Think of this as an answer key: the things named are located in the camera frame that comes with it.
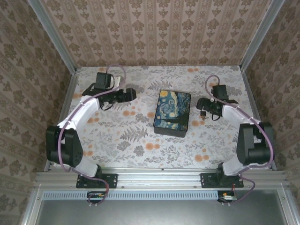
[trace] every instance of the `black box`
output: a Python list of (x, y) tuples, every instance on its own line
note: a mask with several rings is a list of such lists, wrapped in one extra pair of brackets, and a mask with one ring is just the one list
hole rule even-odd
[(185, 137), (190, 104), (191, 95), (188, 93), (161, 90), (153, 123), (154, 133)]

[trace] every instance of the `black mounting bracket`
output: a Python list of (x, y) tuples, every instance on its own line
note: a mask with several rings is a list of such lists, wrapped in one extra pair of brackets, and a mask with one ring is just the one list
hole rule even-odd
[[(116, 173), (103, 173), (101, 179), (105, 180), (110, 189), (117, 188), (118, 184), (118, 174)], [(90, 180), (81, 175), (77, 177), (76, 188), (105, 188), (105, 184), (98, 180)]]
[(215, 173), (201, 173), (202, 188), (243, 188), (243, 180), (239, 176), (226, 176), (223, 172), (223, 163), (220, 163)]

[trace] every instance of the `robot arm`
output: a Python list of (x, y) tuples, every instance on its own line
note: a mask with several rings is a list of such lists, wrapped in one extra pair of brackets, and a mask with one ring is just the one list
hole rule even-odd
[(136, 92), (132, 88), (121, 89), (93, 98), (87, 103), (86, 99), (106, 90), (111, 90), (115, 85), (120, 83), (120, 77), (113, 77), (107, 73), (97, 73), (96, 83), (92, 84), (83, 92), (79, 104), (70, 113), (76, 112), (76, 115), (69, 120), (70, 115), (66, 117), (57, 126), (50, 126), (46, 131), (46, 154), (47, 159), (59, 164), (58, 157), (58, 139), (61, 129), (66, 125), (63, 132), (61, 146), (61, 156), (64, 165), (75, 168), (80, 173), (89, 177), (102, 177), (101, 167), (89, 161), (83, 155), (83, 149), (80, 142), (80, 133), (82, 132), (88, 119), (102, 108), (104, 102), (110, 104), (128, 102), (136, 99)]
[[(238, 103), (235, 100), (229, 100), (226, 85), (213, 86), (212, 94), (222, 101)], [(232, 107), (225, 105), (214, 99), (209, 100), (207, 98), (201, 98), (197, 103), (197, 109), (201, 110), (201, 115), (205, 116), (207, 111), (212, 114), (212, 118), (214, 115), (218, 116), (216, 120), (223, 116), (239, 128), (236, 155), (232, 159), (221, 163), (218, 167), (218, 170), (221, 171), (217, 172), (224, 176), (236, 176), (249, 168), (267, 163), (270, 159), (270, 149), (264, 136), (251, 120), (245, 118), (245, 116), (237, 110), (237, 107), (238, 106)], [(273, 130), (271, 124), (268, 122), (260, 122), (256, 119), (252, 120), (259, 124), (272, 142)], [(255, 137), (261, 140), (261, 142), (255, 143)]]

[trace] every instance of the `table surface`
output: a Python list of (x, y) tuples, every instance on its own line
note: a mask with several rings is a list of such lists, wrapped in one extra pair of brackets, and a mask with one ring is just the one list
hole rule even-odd
[[(82, 92), (105, 67), (83, 67), (78, 76), (71, 112)], [(236, 152), (238, 128), (221, 118), (203, 121), (196, 109), (199, 98), (208, 94), (204, 82), (218, 75), (226, 84), (230, 99), (239, 102), (252, 115), (245, 84), (238, 66), (125, 67), (126, 88), (134, 88), (137, 99), (115, 104), (108, 111), (98, 110), (79, 134), (84, 155), (100, 166), (123, 168), (216, 168)], [(109, 73), (123, 75), (118, 67)], [(211, 87), (217, 82), (211, 79)], [(153, 121), (160, 90), (188, 92), (192, 95), (188, 131), (185, 138), (154, 133)]]

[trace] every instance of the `wire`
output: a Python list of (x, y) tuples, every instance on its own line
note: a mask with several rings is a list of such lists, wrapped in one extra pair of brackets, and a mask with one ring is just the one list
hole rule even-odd
[[(216, 101), (218, 101), (218, 102), (220, 102), (220, 103), (222, 103), (222, 104), (229, 105), (229, 106), (231, 106), (231, 107), (237, 109), (238, 111), (240, 111), (245, 117), (247, 117), (248, 120), (250, 120), (251, 122), (253, 122), (253, 123), (257, 126), (257, 128), (259, 129), (259, 131), (262, 133), (263, 137), (265, 138), (266, 142), (268, 143), (268, 146), (269, 146), (269, 149), (270, 149), (270, 159), (269, 159), (268, 163), (267, 163), (267, 164), (263, 164), (263, 165), (255, 165), (255, 166), (251, 166), (251, 168), (264, 168), (264, 167), (269, 167), (269, 166), (271, 165), (272, 161), (273, 161), (273, 158), (274, 158), (274, 151), (273, 151), (273, 147), (272, 147), (272, 144), (271, 144), (271, 141), (270, 141), (269, 137), (267, 136), (267, 134), (265, 133), (265, 131), (259, 126), (259, 124), (253, 119), (253, 117), (249, 116), (249, 115), (248, 115), (245, 111), (243, 111), (239, 106), (235, 106), (235, 105), (230, 104), (230, 103), (228, 103), (228, 102), (222, 101), (222, 100), (220, 100), (220, 99), (214, 97), (214, 96), (208, 91), (208, 88), (207, 88), (207, 82), (208, 82), (208, 80), (209, 80), (210, 78), (212, 78), (212, 77), (216, 77), (217, 80), (218, 80), (218, 85), (220, 84), (220, 78), (219, 78), (217, 75), (210, 75), (210, 76), (206, 79), (206, 81), (205, 81), (205, 90), (206, 90), (206, 92), (208, 93), (208, 95), (209, 95), (210, 97), (212, 97), (214, 100), (216, 100)], [(237, 202), (243, 200), (245, 197), (247, 197), (247, 196), (254, 190), (254, 188), (255, 188), (255, 182), (254, 182), (253, 180), (250, 180), (250, 179), (248, 179), (248, 178), (245, 178), (245, 177), (243, 177), (243, 176), (241, 175), (241, 173), (245, 172), (245, 171), (248, 170), (248, 169), (249, 169), (249, 168), (247, 167), (247, 168), (243, 169), (242, 171), (240, 171), (239, 177), (242, 178), (243, 180), (247, 180), (247, 181), (253, 183), (253, 186), (251, 187), (251, 189), (250, 189), (244, 196), (242, 196), (240, 199), (238, 199), (238, 200), (236, 200), (236, 201), (234, 201), (234, 202), (231, 202), (230, 204), (237, 203)]]
[(235, 192), (235, 186), (234, 186), (234, 184), (232, 184), (232, 188), (231, 188), (231, 190), (230, 190), (230, 191), (228, 191), (228, 192), (225, 192), (225, 193), (223, 193), (223, 194), (219, 195), (219, 197), (221, 197), (221, 196), (224, 196), (224, 194), (228, 195), (228, 194), (230, 194), (232, 191), (233, 191), (233, 192)]
[(94, 95), (94, 96), (91, 96), (91, 97), (89, 97), (88, 99), (84, 100), (84, 101), (83, 101), (83, 102), (82, 102), (82, 103), (81, 103), (81, 104), (80, 104), (80, 105), (79, 105), (79, 106), (78, 106), (78, 107), (70, 114), (69, 119), (68, 119), (67, 122), (64, 124), (64, 126), (61, 128), (60, 133), (59, 133), (59, 137), (58, 137), (58, 145), (57, 145), (58, 158), (59, 158), (60, 166), (61, 166), (61, 168), (62, 168), (65, 172), (73, 171), (73, 172), (75, 172), (75, 173), (77, 173), (77, 174), (79, 174), (79, 175), (81, 175), (81, 176), (83, 176), (83, 177), (85, 177), (85, 178), (87, 178), (87, 179), (90, 179), (90, 180), (98, 180), (98, 181), (101, 181), (101, 182), (105, 183), (105, 188), (106, 188), (105, 196), (103, 197), (103, 199), (102, 199), (98, 204), (102, 203), (102, 202), (104, 201), (104, 199), (106, 198), (107, 194), (108, 194), (108, 191), (109, 191), (109, 185), (108, 185), (108, 183), (107, 183), (105, 180), (103, 180), (103, 179), (100, 179), (100, 178), (94, 178), (94, 177), (90, 177), (90, 176), (87, 176), (87, 175), (85, 175), (85, 174), (82, 174), (81, 172), (77, 171), (77, 170), (74, 169), (74, 168), (72, 169), (71, 167), (67, 170), (67, 169), (64, 167), (64, 164), (63, 164), (63, 161), (62, 161), (62, 156), (61, 156), (61, 140), (62, 140), (62, 135), (63, 135), (64, 130), (66, 129), (67, 125), (68, 125), (69, 122), (73, 119), (73, 117), (77, 114), (77, 112), (81, 109), (81, 107), (83, 107), (83, 106), (84, 106), (86, 103), (88, 103), (91, 99), (96, 98), (96, 97), (99, 97), (99, 96), (101, 96), (101, 95), (108, 94), (108, 93), (110, 93), (110, 92), (113, 92), (113, 91), (117, 90), (119, 87), (121, 87), (122, 85), (125, 84), (125, 81), (126, 81), (126, 71), (125, 71), (124, 67), (121, 66), (120, 64), (114, 63), (114, 64), (111, 64), (111, 65), (109, 65), (109, 66), (107, 67), (106, 73), (107, 73), (108, 69), (109, 69), (110, 67), (112, 67), (112, 66), (118, 66), (118, 67), (120, 67), (120, 68), (123, 70), (123, 72), (124, 72), (124, 80), (123, 80), (123, 82), (120, 82), (120, 84), (119, 84), (117, 87), (114, 87), (114, 88), (112, 88), (111, 90), (108, 90), (108, 91), (104, 91), (104, 92), (98, 93), (98, 94), (96, 94), (96, 95)]
[(212, 120), (212, 121), (217, 121), (218, 119), (221, 118), (221, 117), (219, 116), (218, 118), (216, 118), (216, 119), (214, 120), (214, 115), (215, 115), (215, 114), (212, 114), (212, 115), (211, 115), (211, 120)]
[(109, 107), (107, 107), (106, 109), (103, 109), (103, 106), (104, 106), (104, 105), (102, 105), (100, 109), (103, 110), (103, 111), (109, 110), (109, 109), (111, 109), (111, 108), (113, 107), (113, 104), (114, 104), (114, 103), (112, 103), (112, 104), (111, 104)]
[(102, 193), (91, 193), (91, 194), (89, 194), (89, 197), (88, 197), (88, 203), (90, 204), (90, 206), (91, 206), (91, 205), (97, 206), (97, 205), (101, 204), (101, 203), (104, 201), (104, 199), (107, 197), (107, 193), (105, 193), (105, 195), (103, 196), (103, 198), (102, 198), (99, 202), (97, 202), (97, 203), (92, 203), (92, 202), (90, 201), (90, 198), (91, 198), (92, 196), (94, 196), (94, 195), (101, 195), (101, 194), (102, 194)]

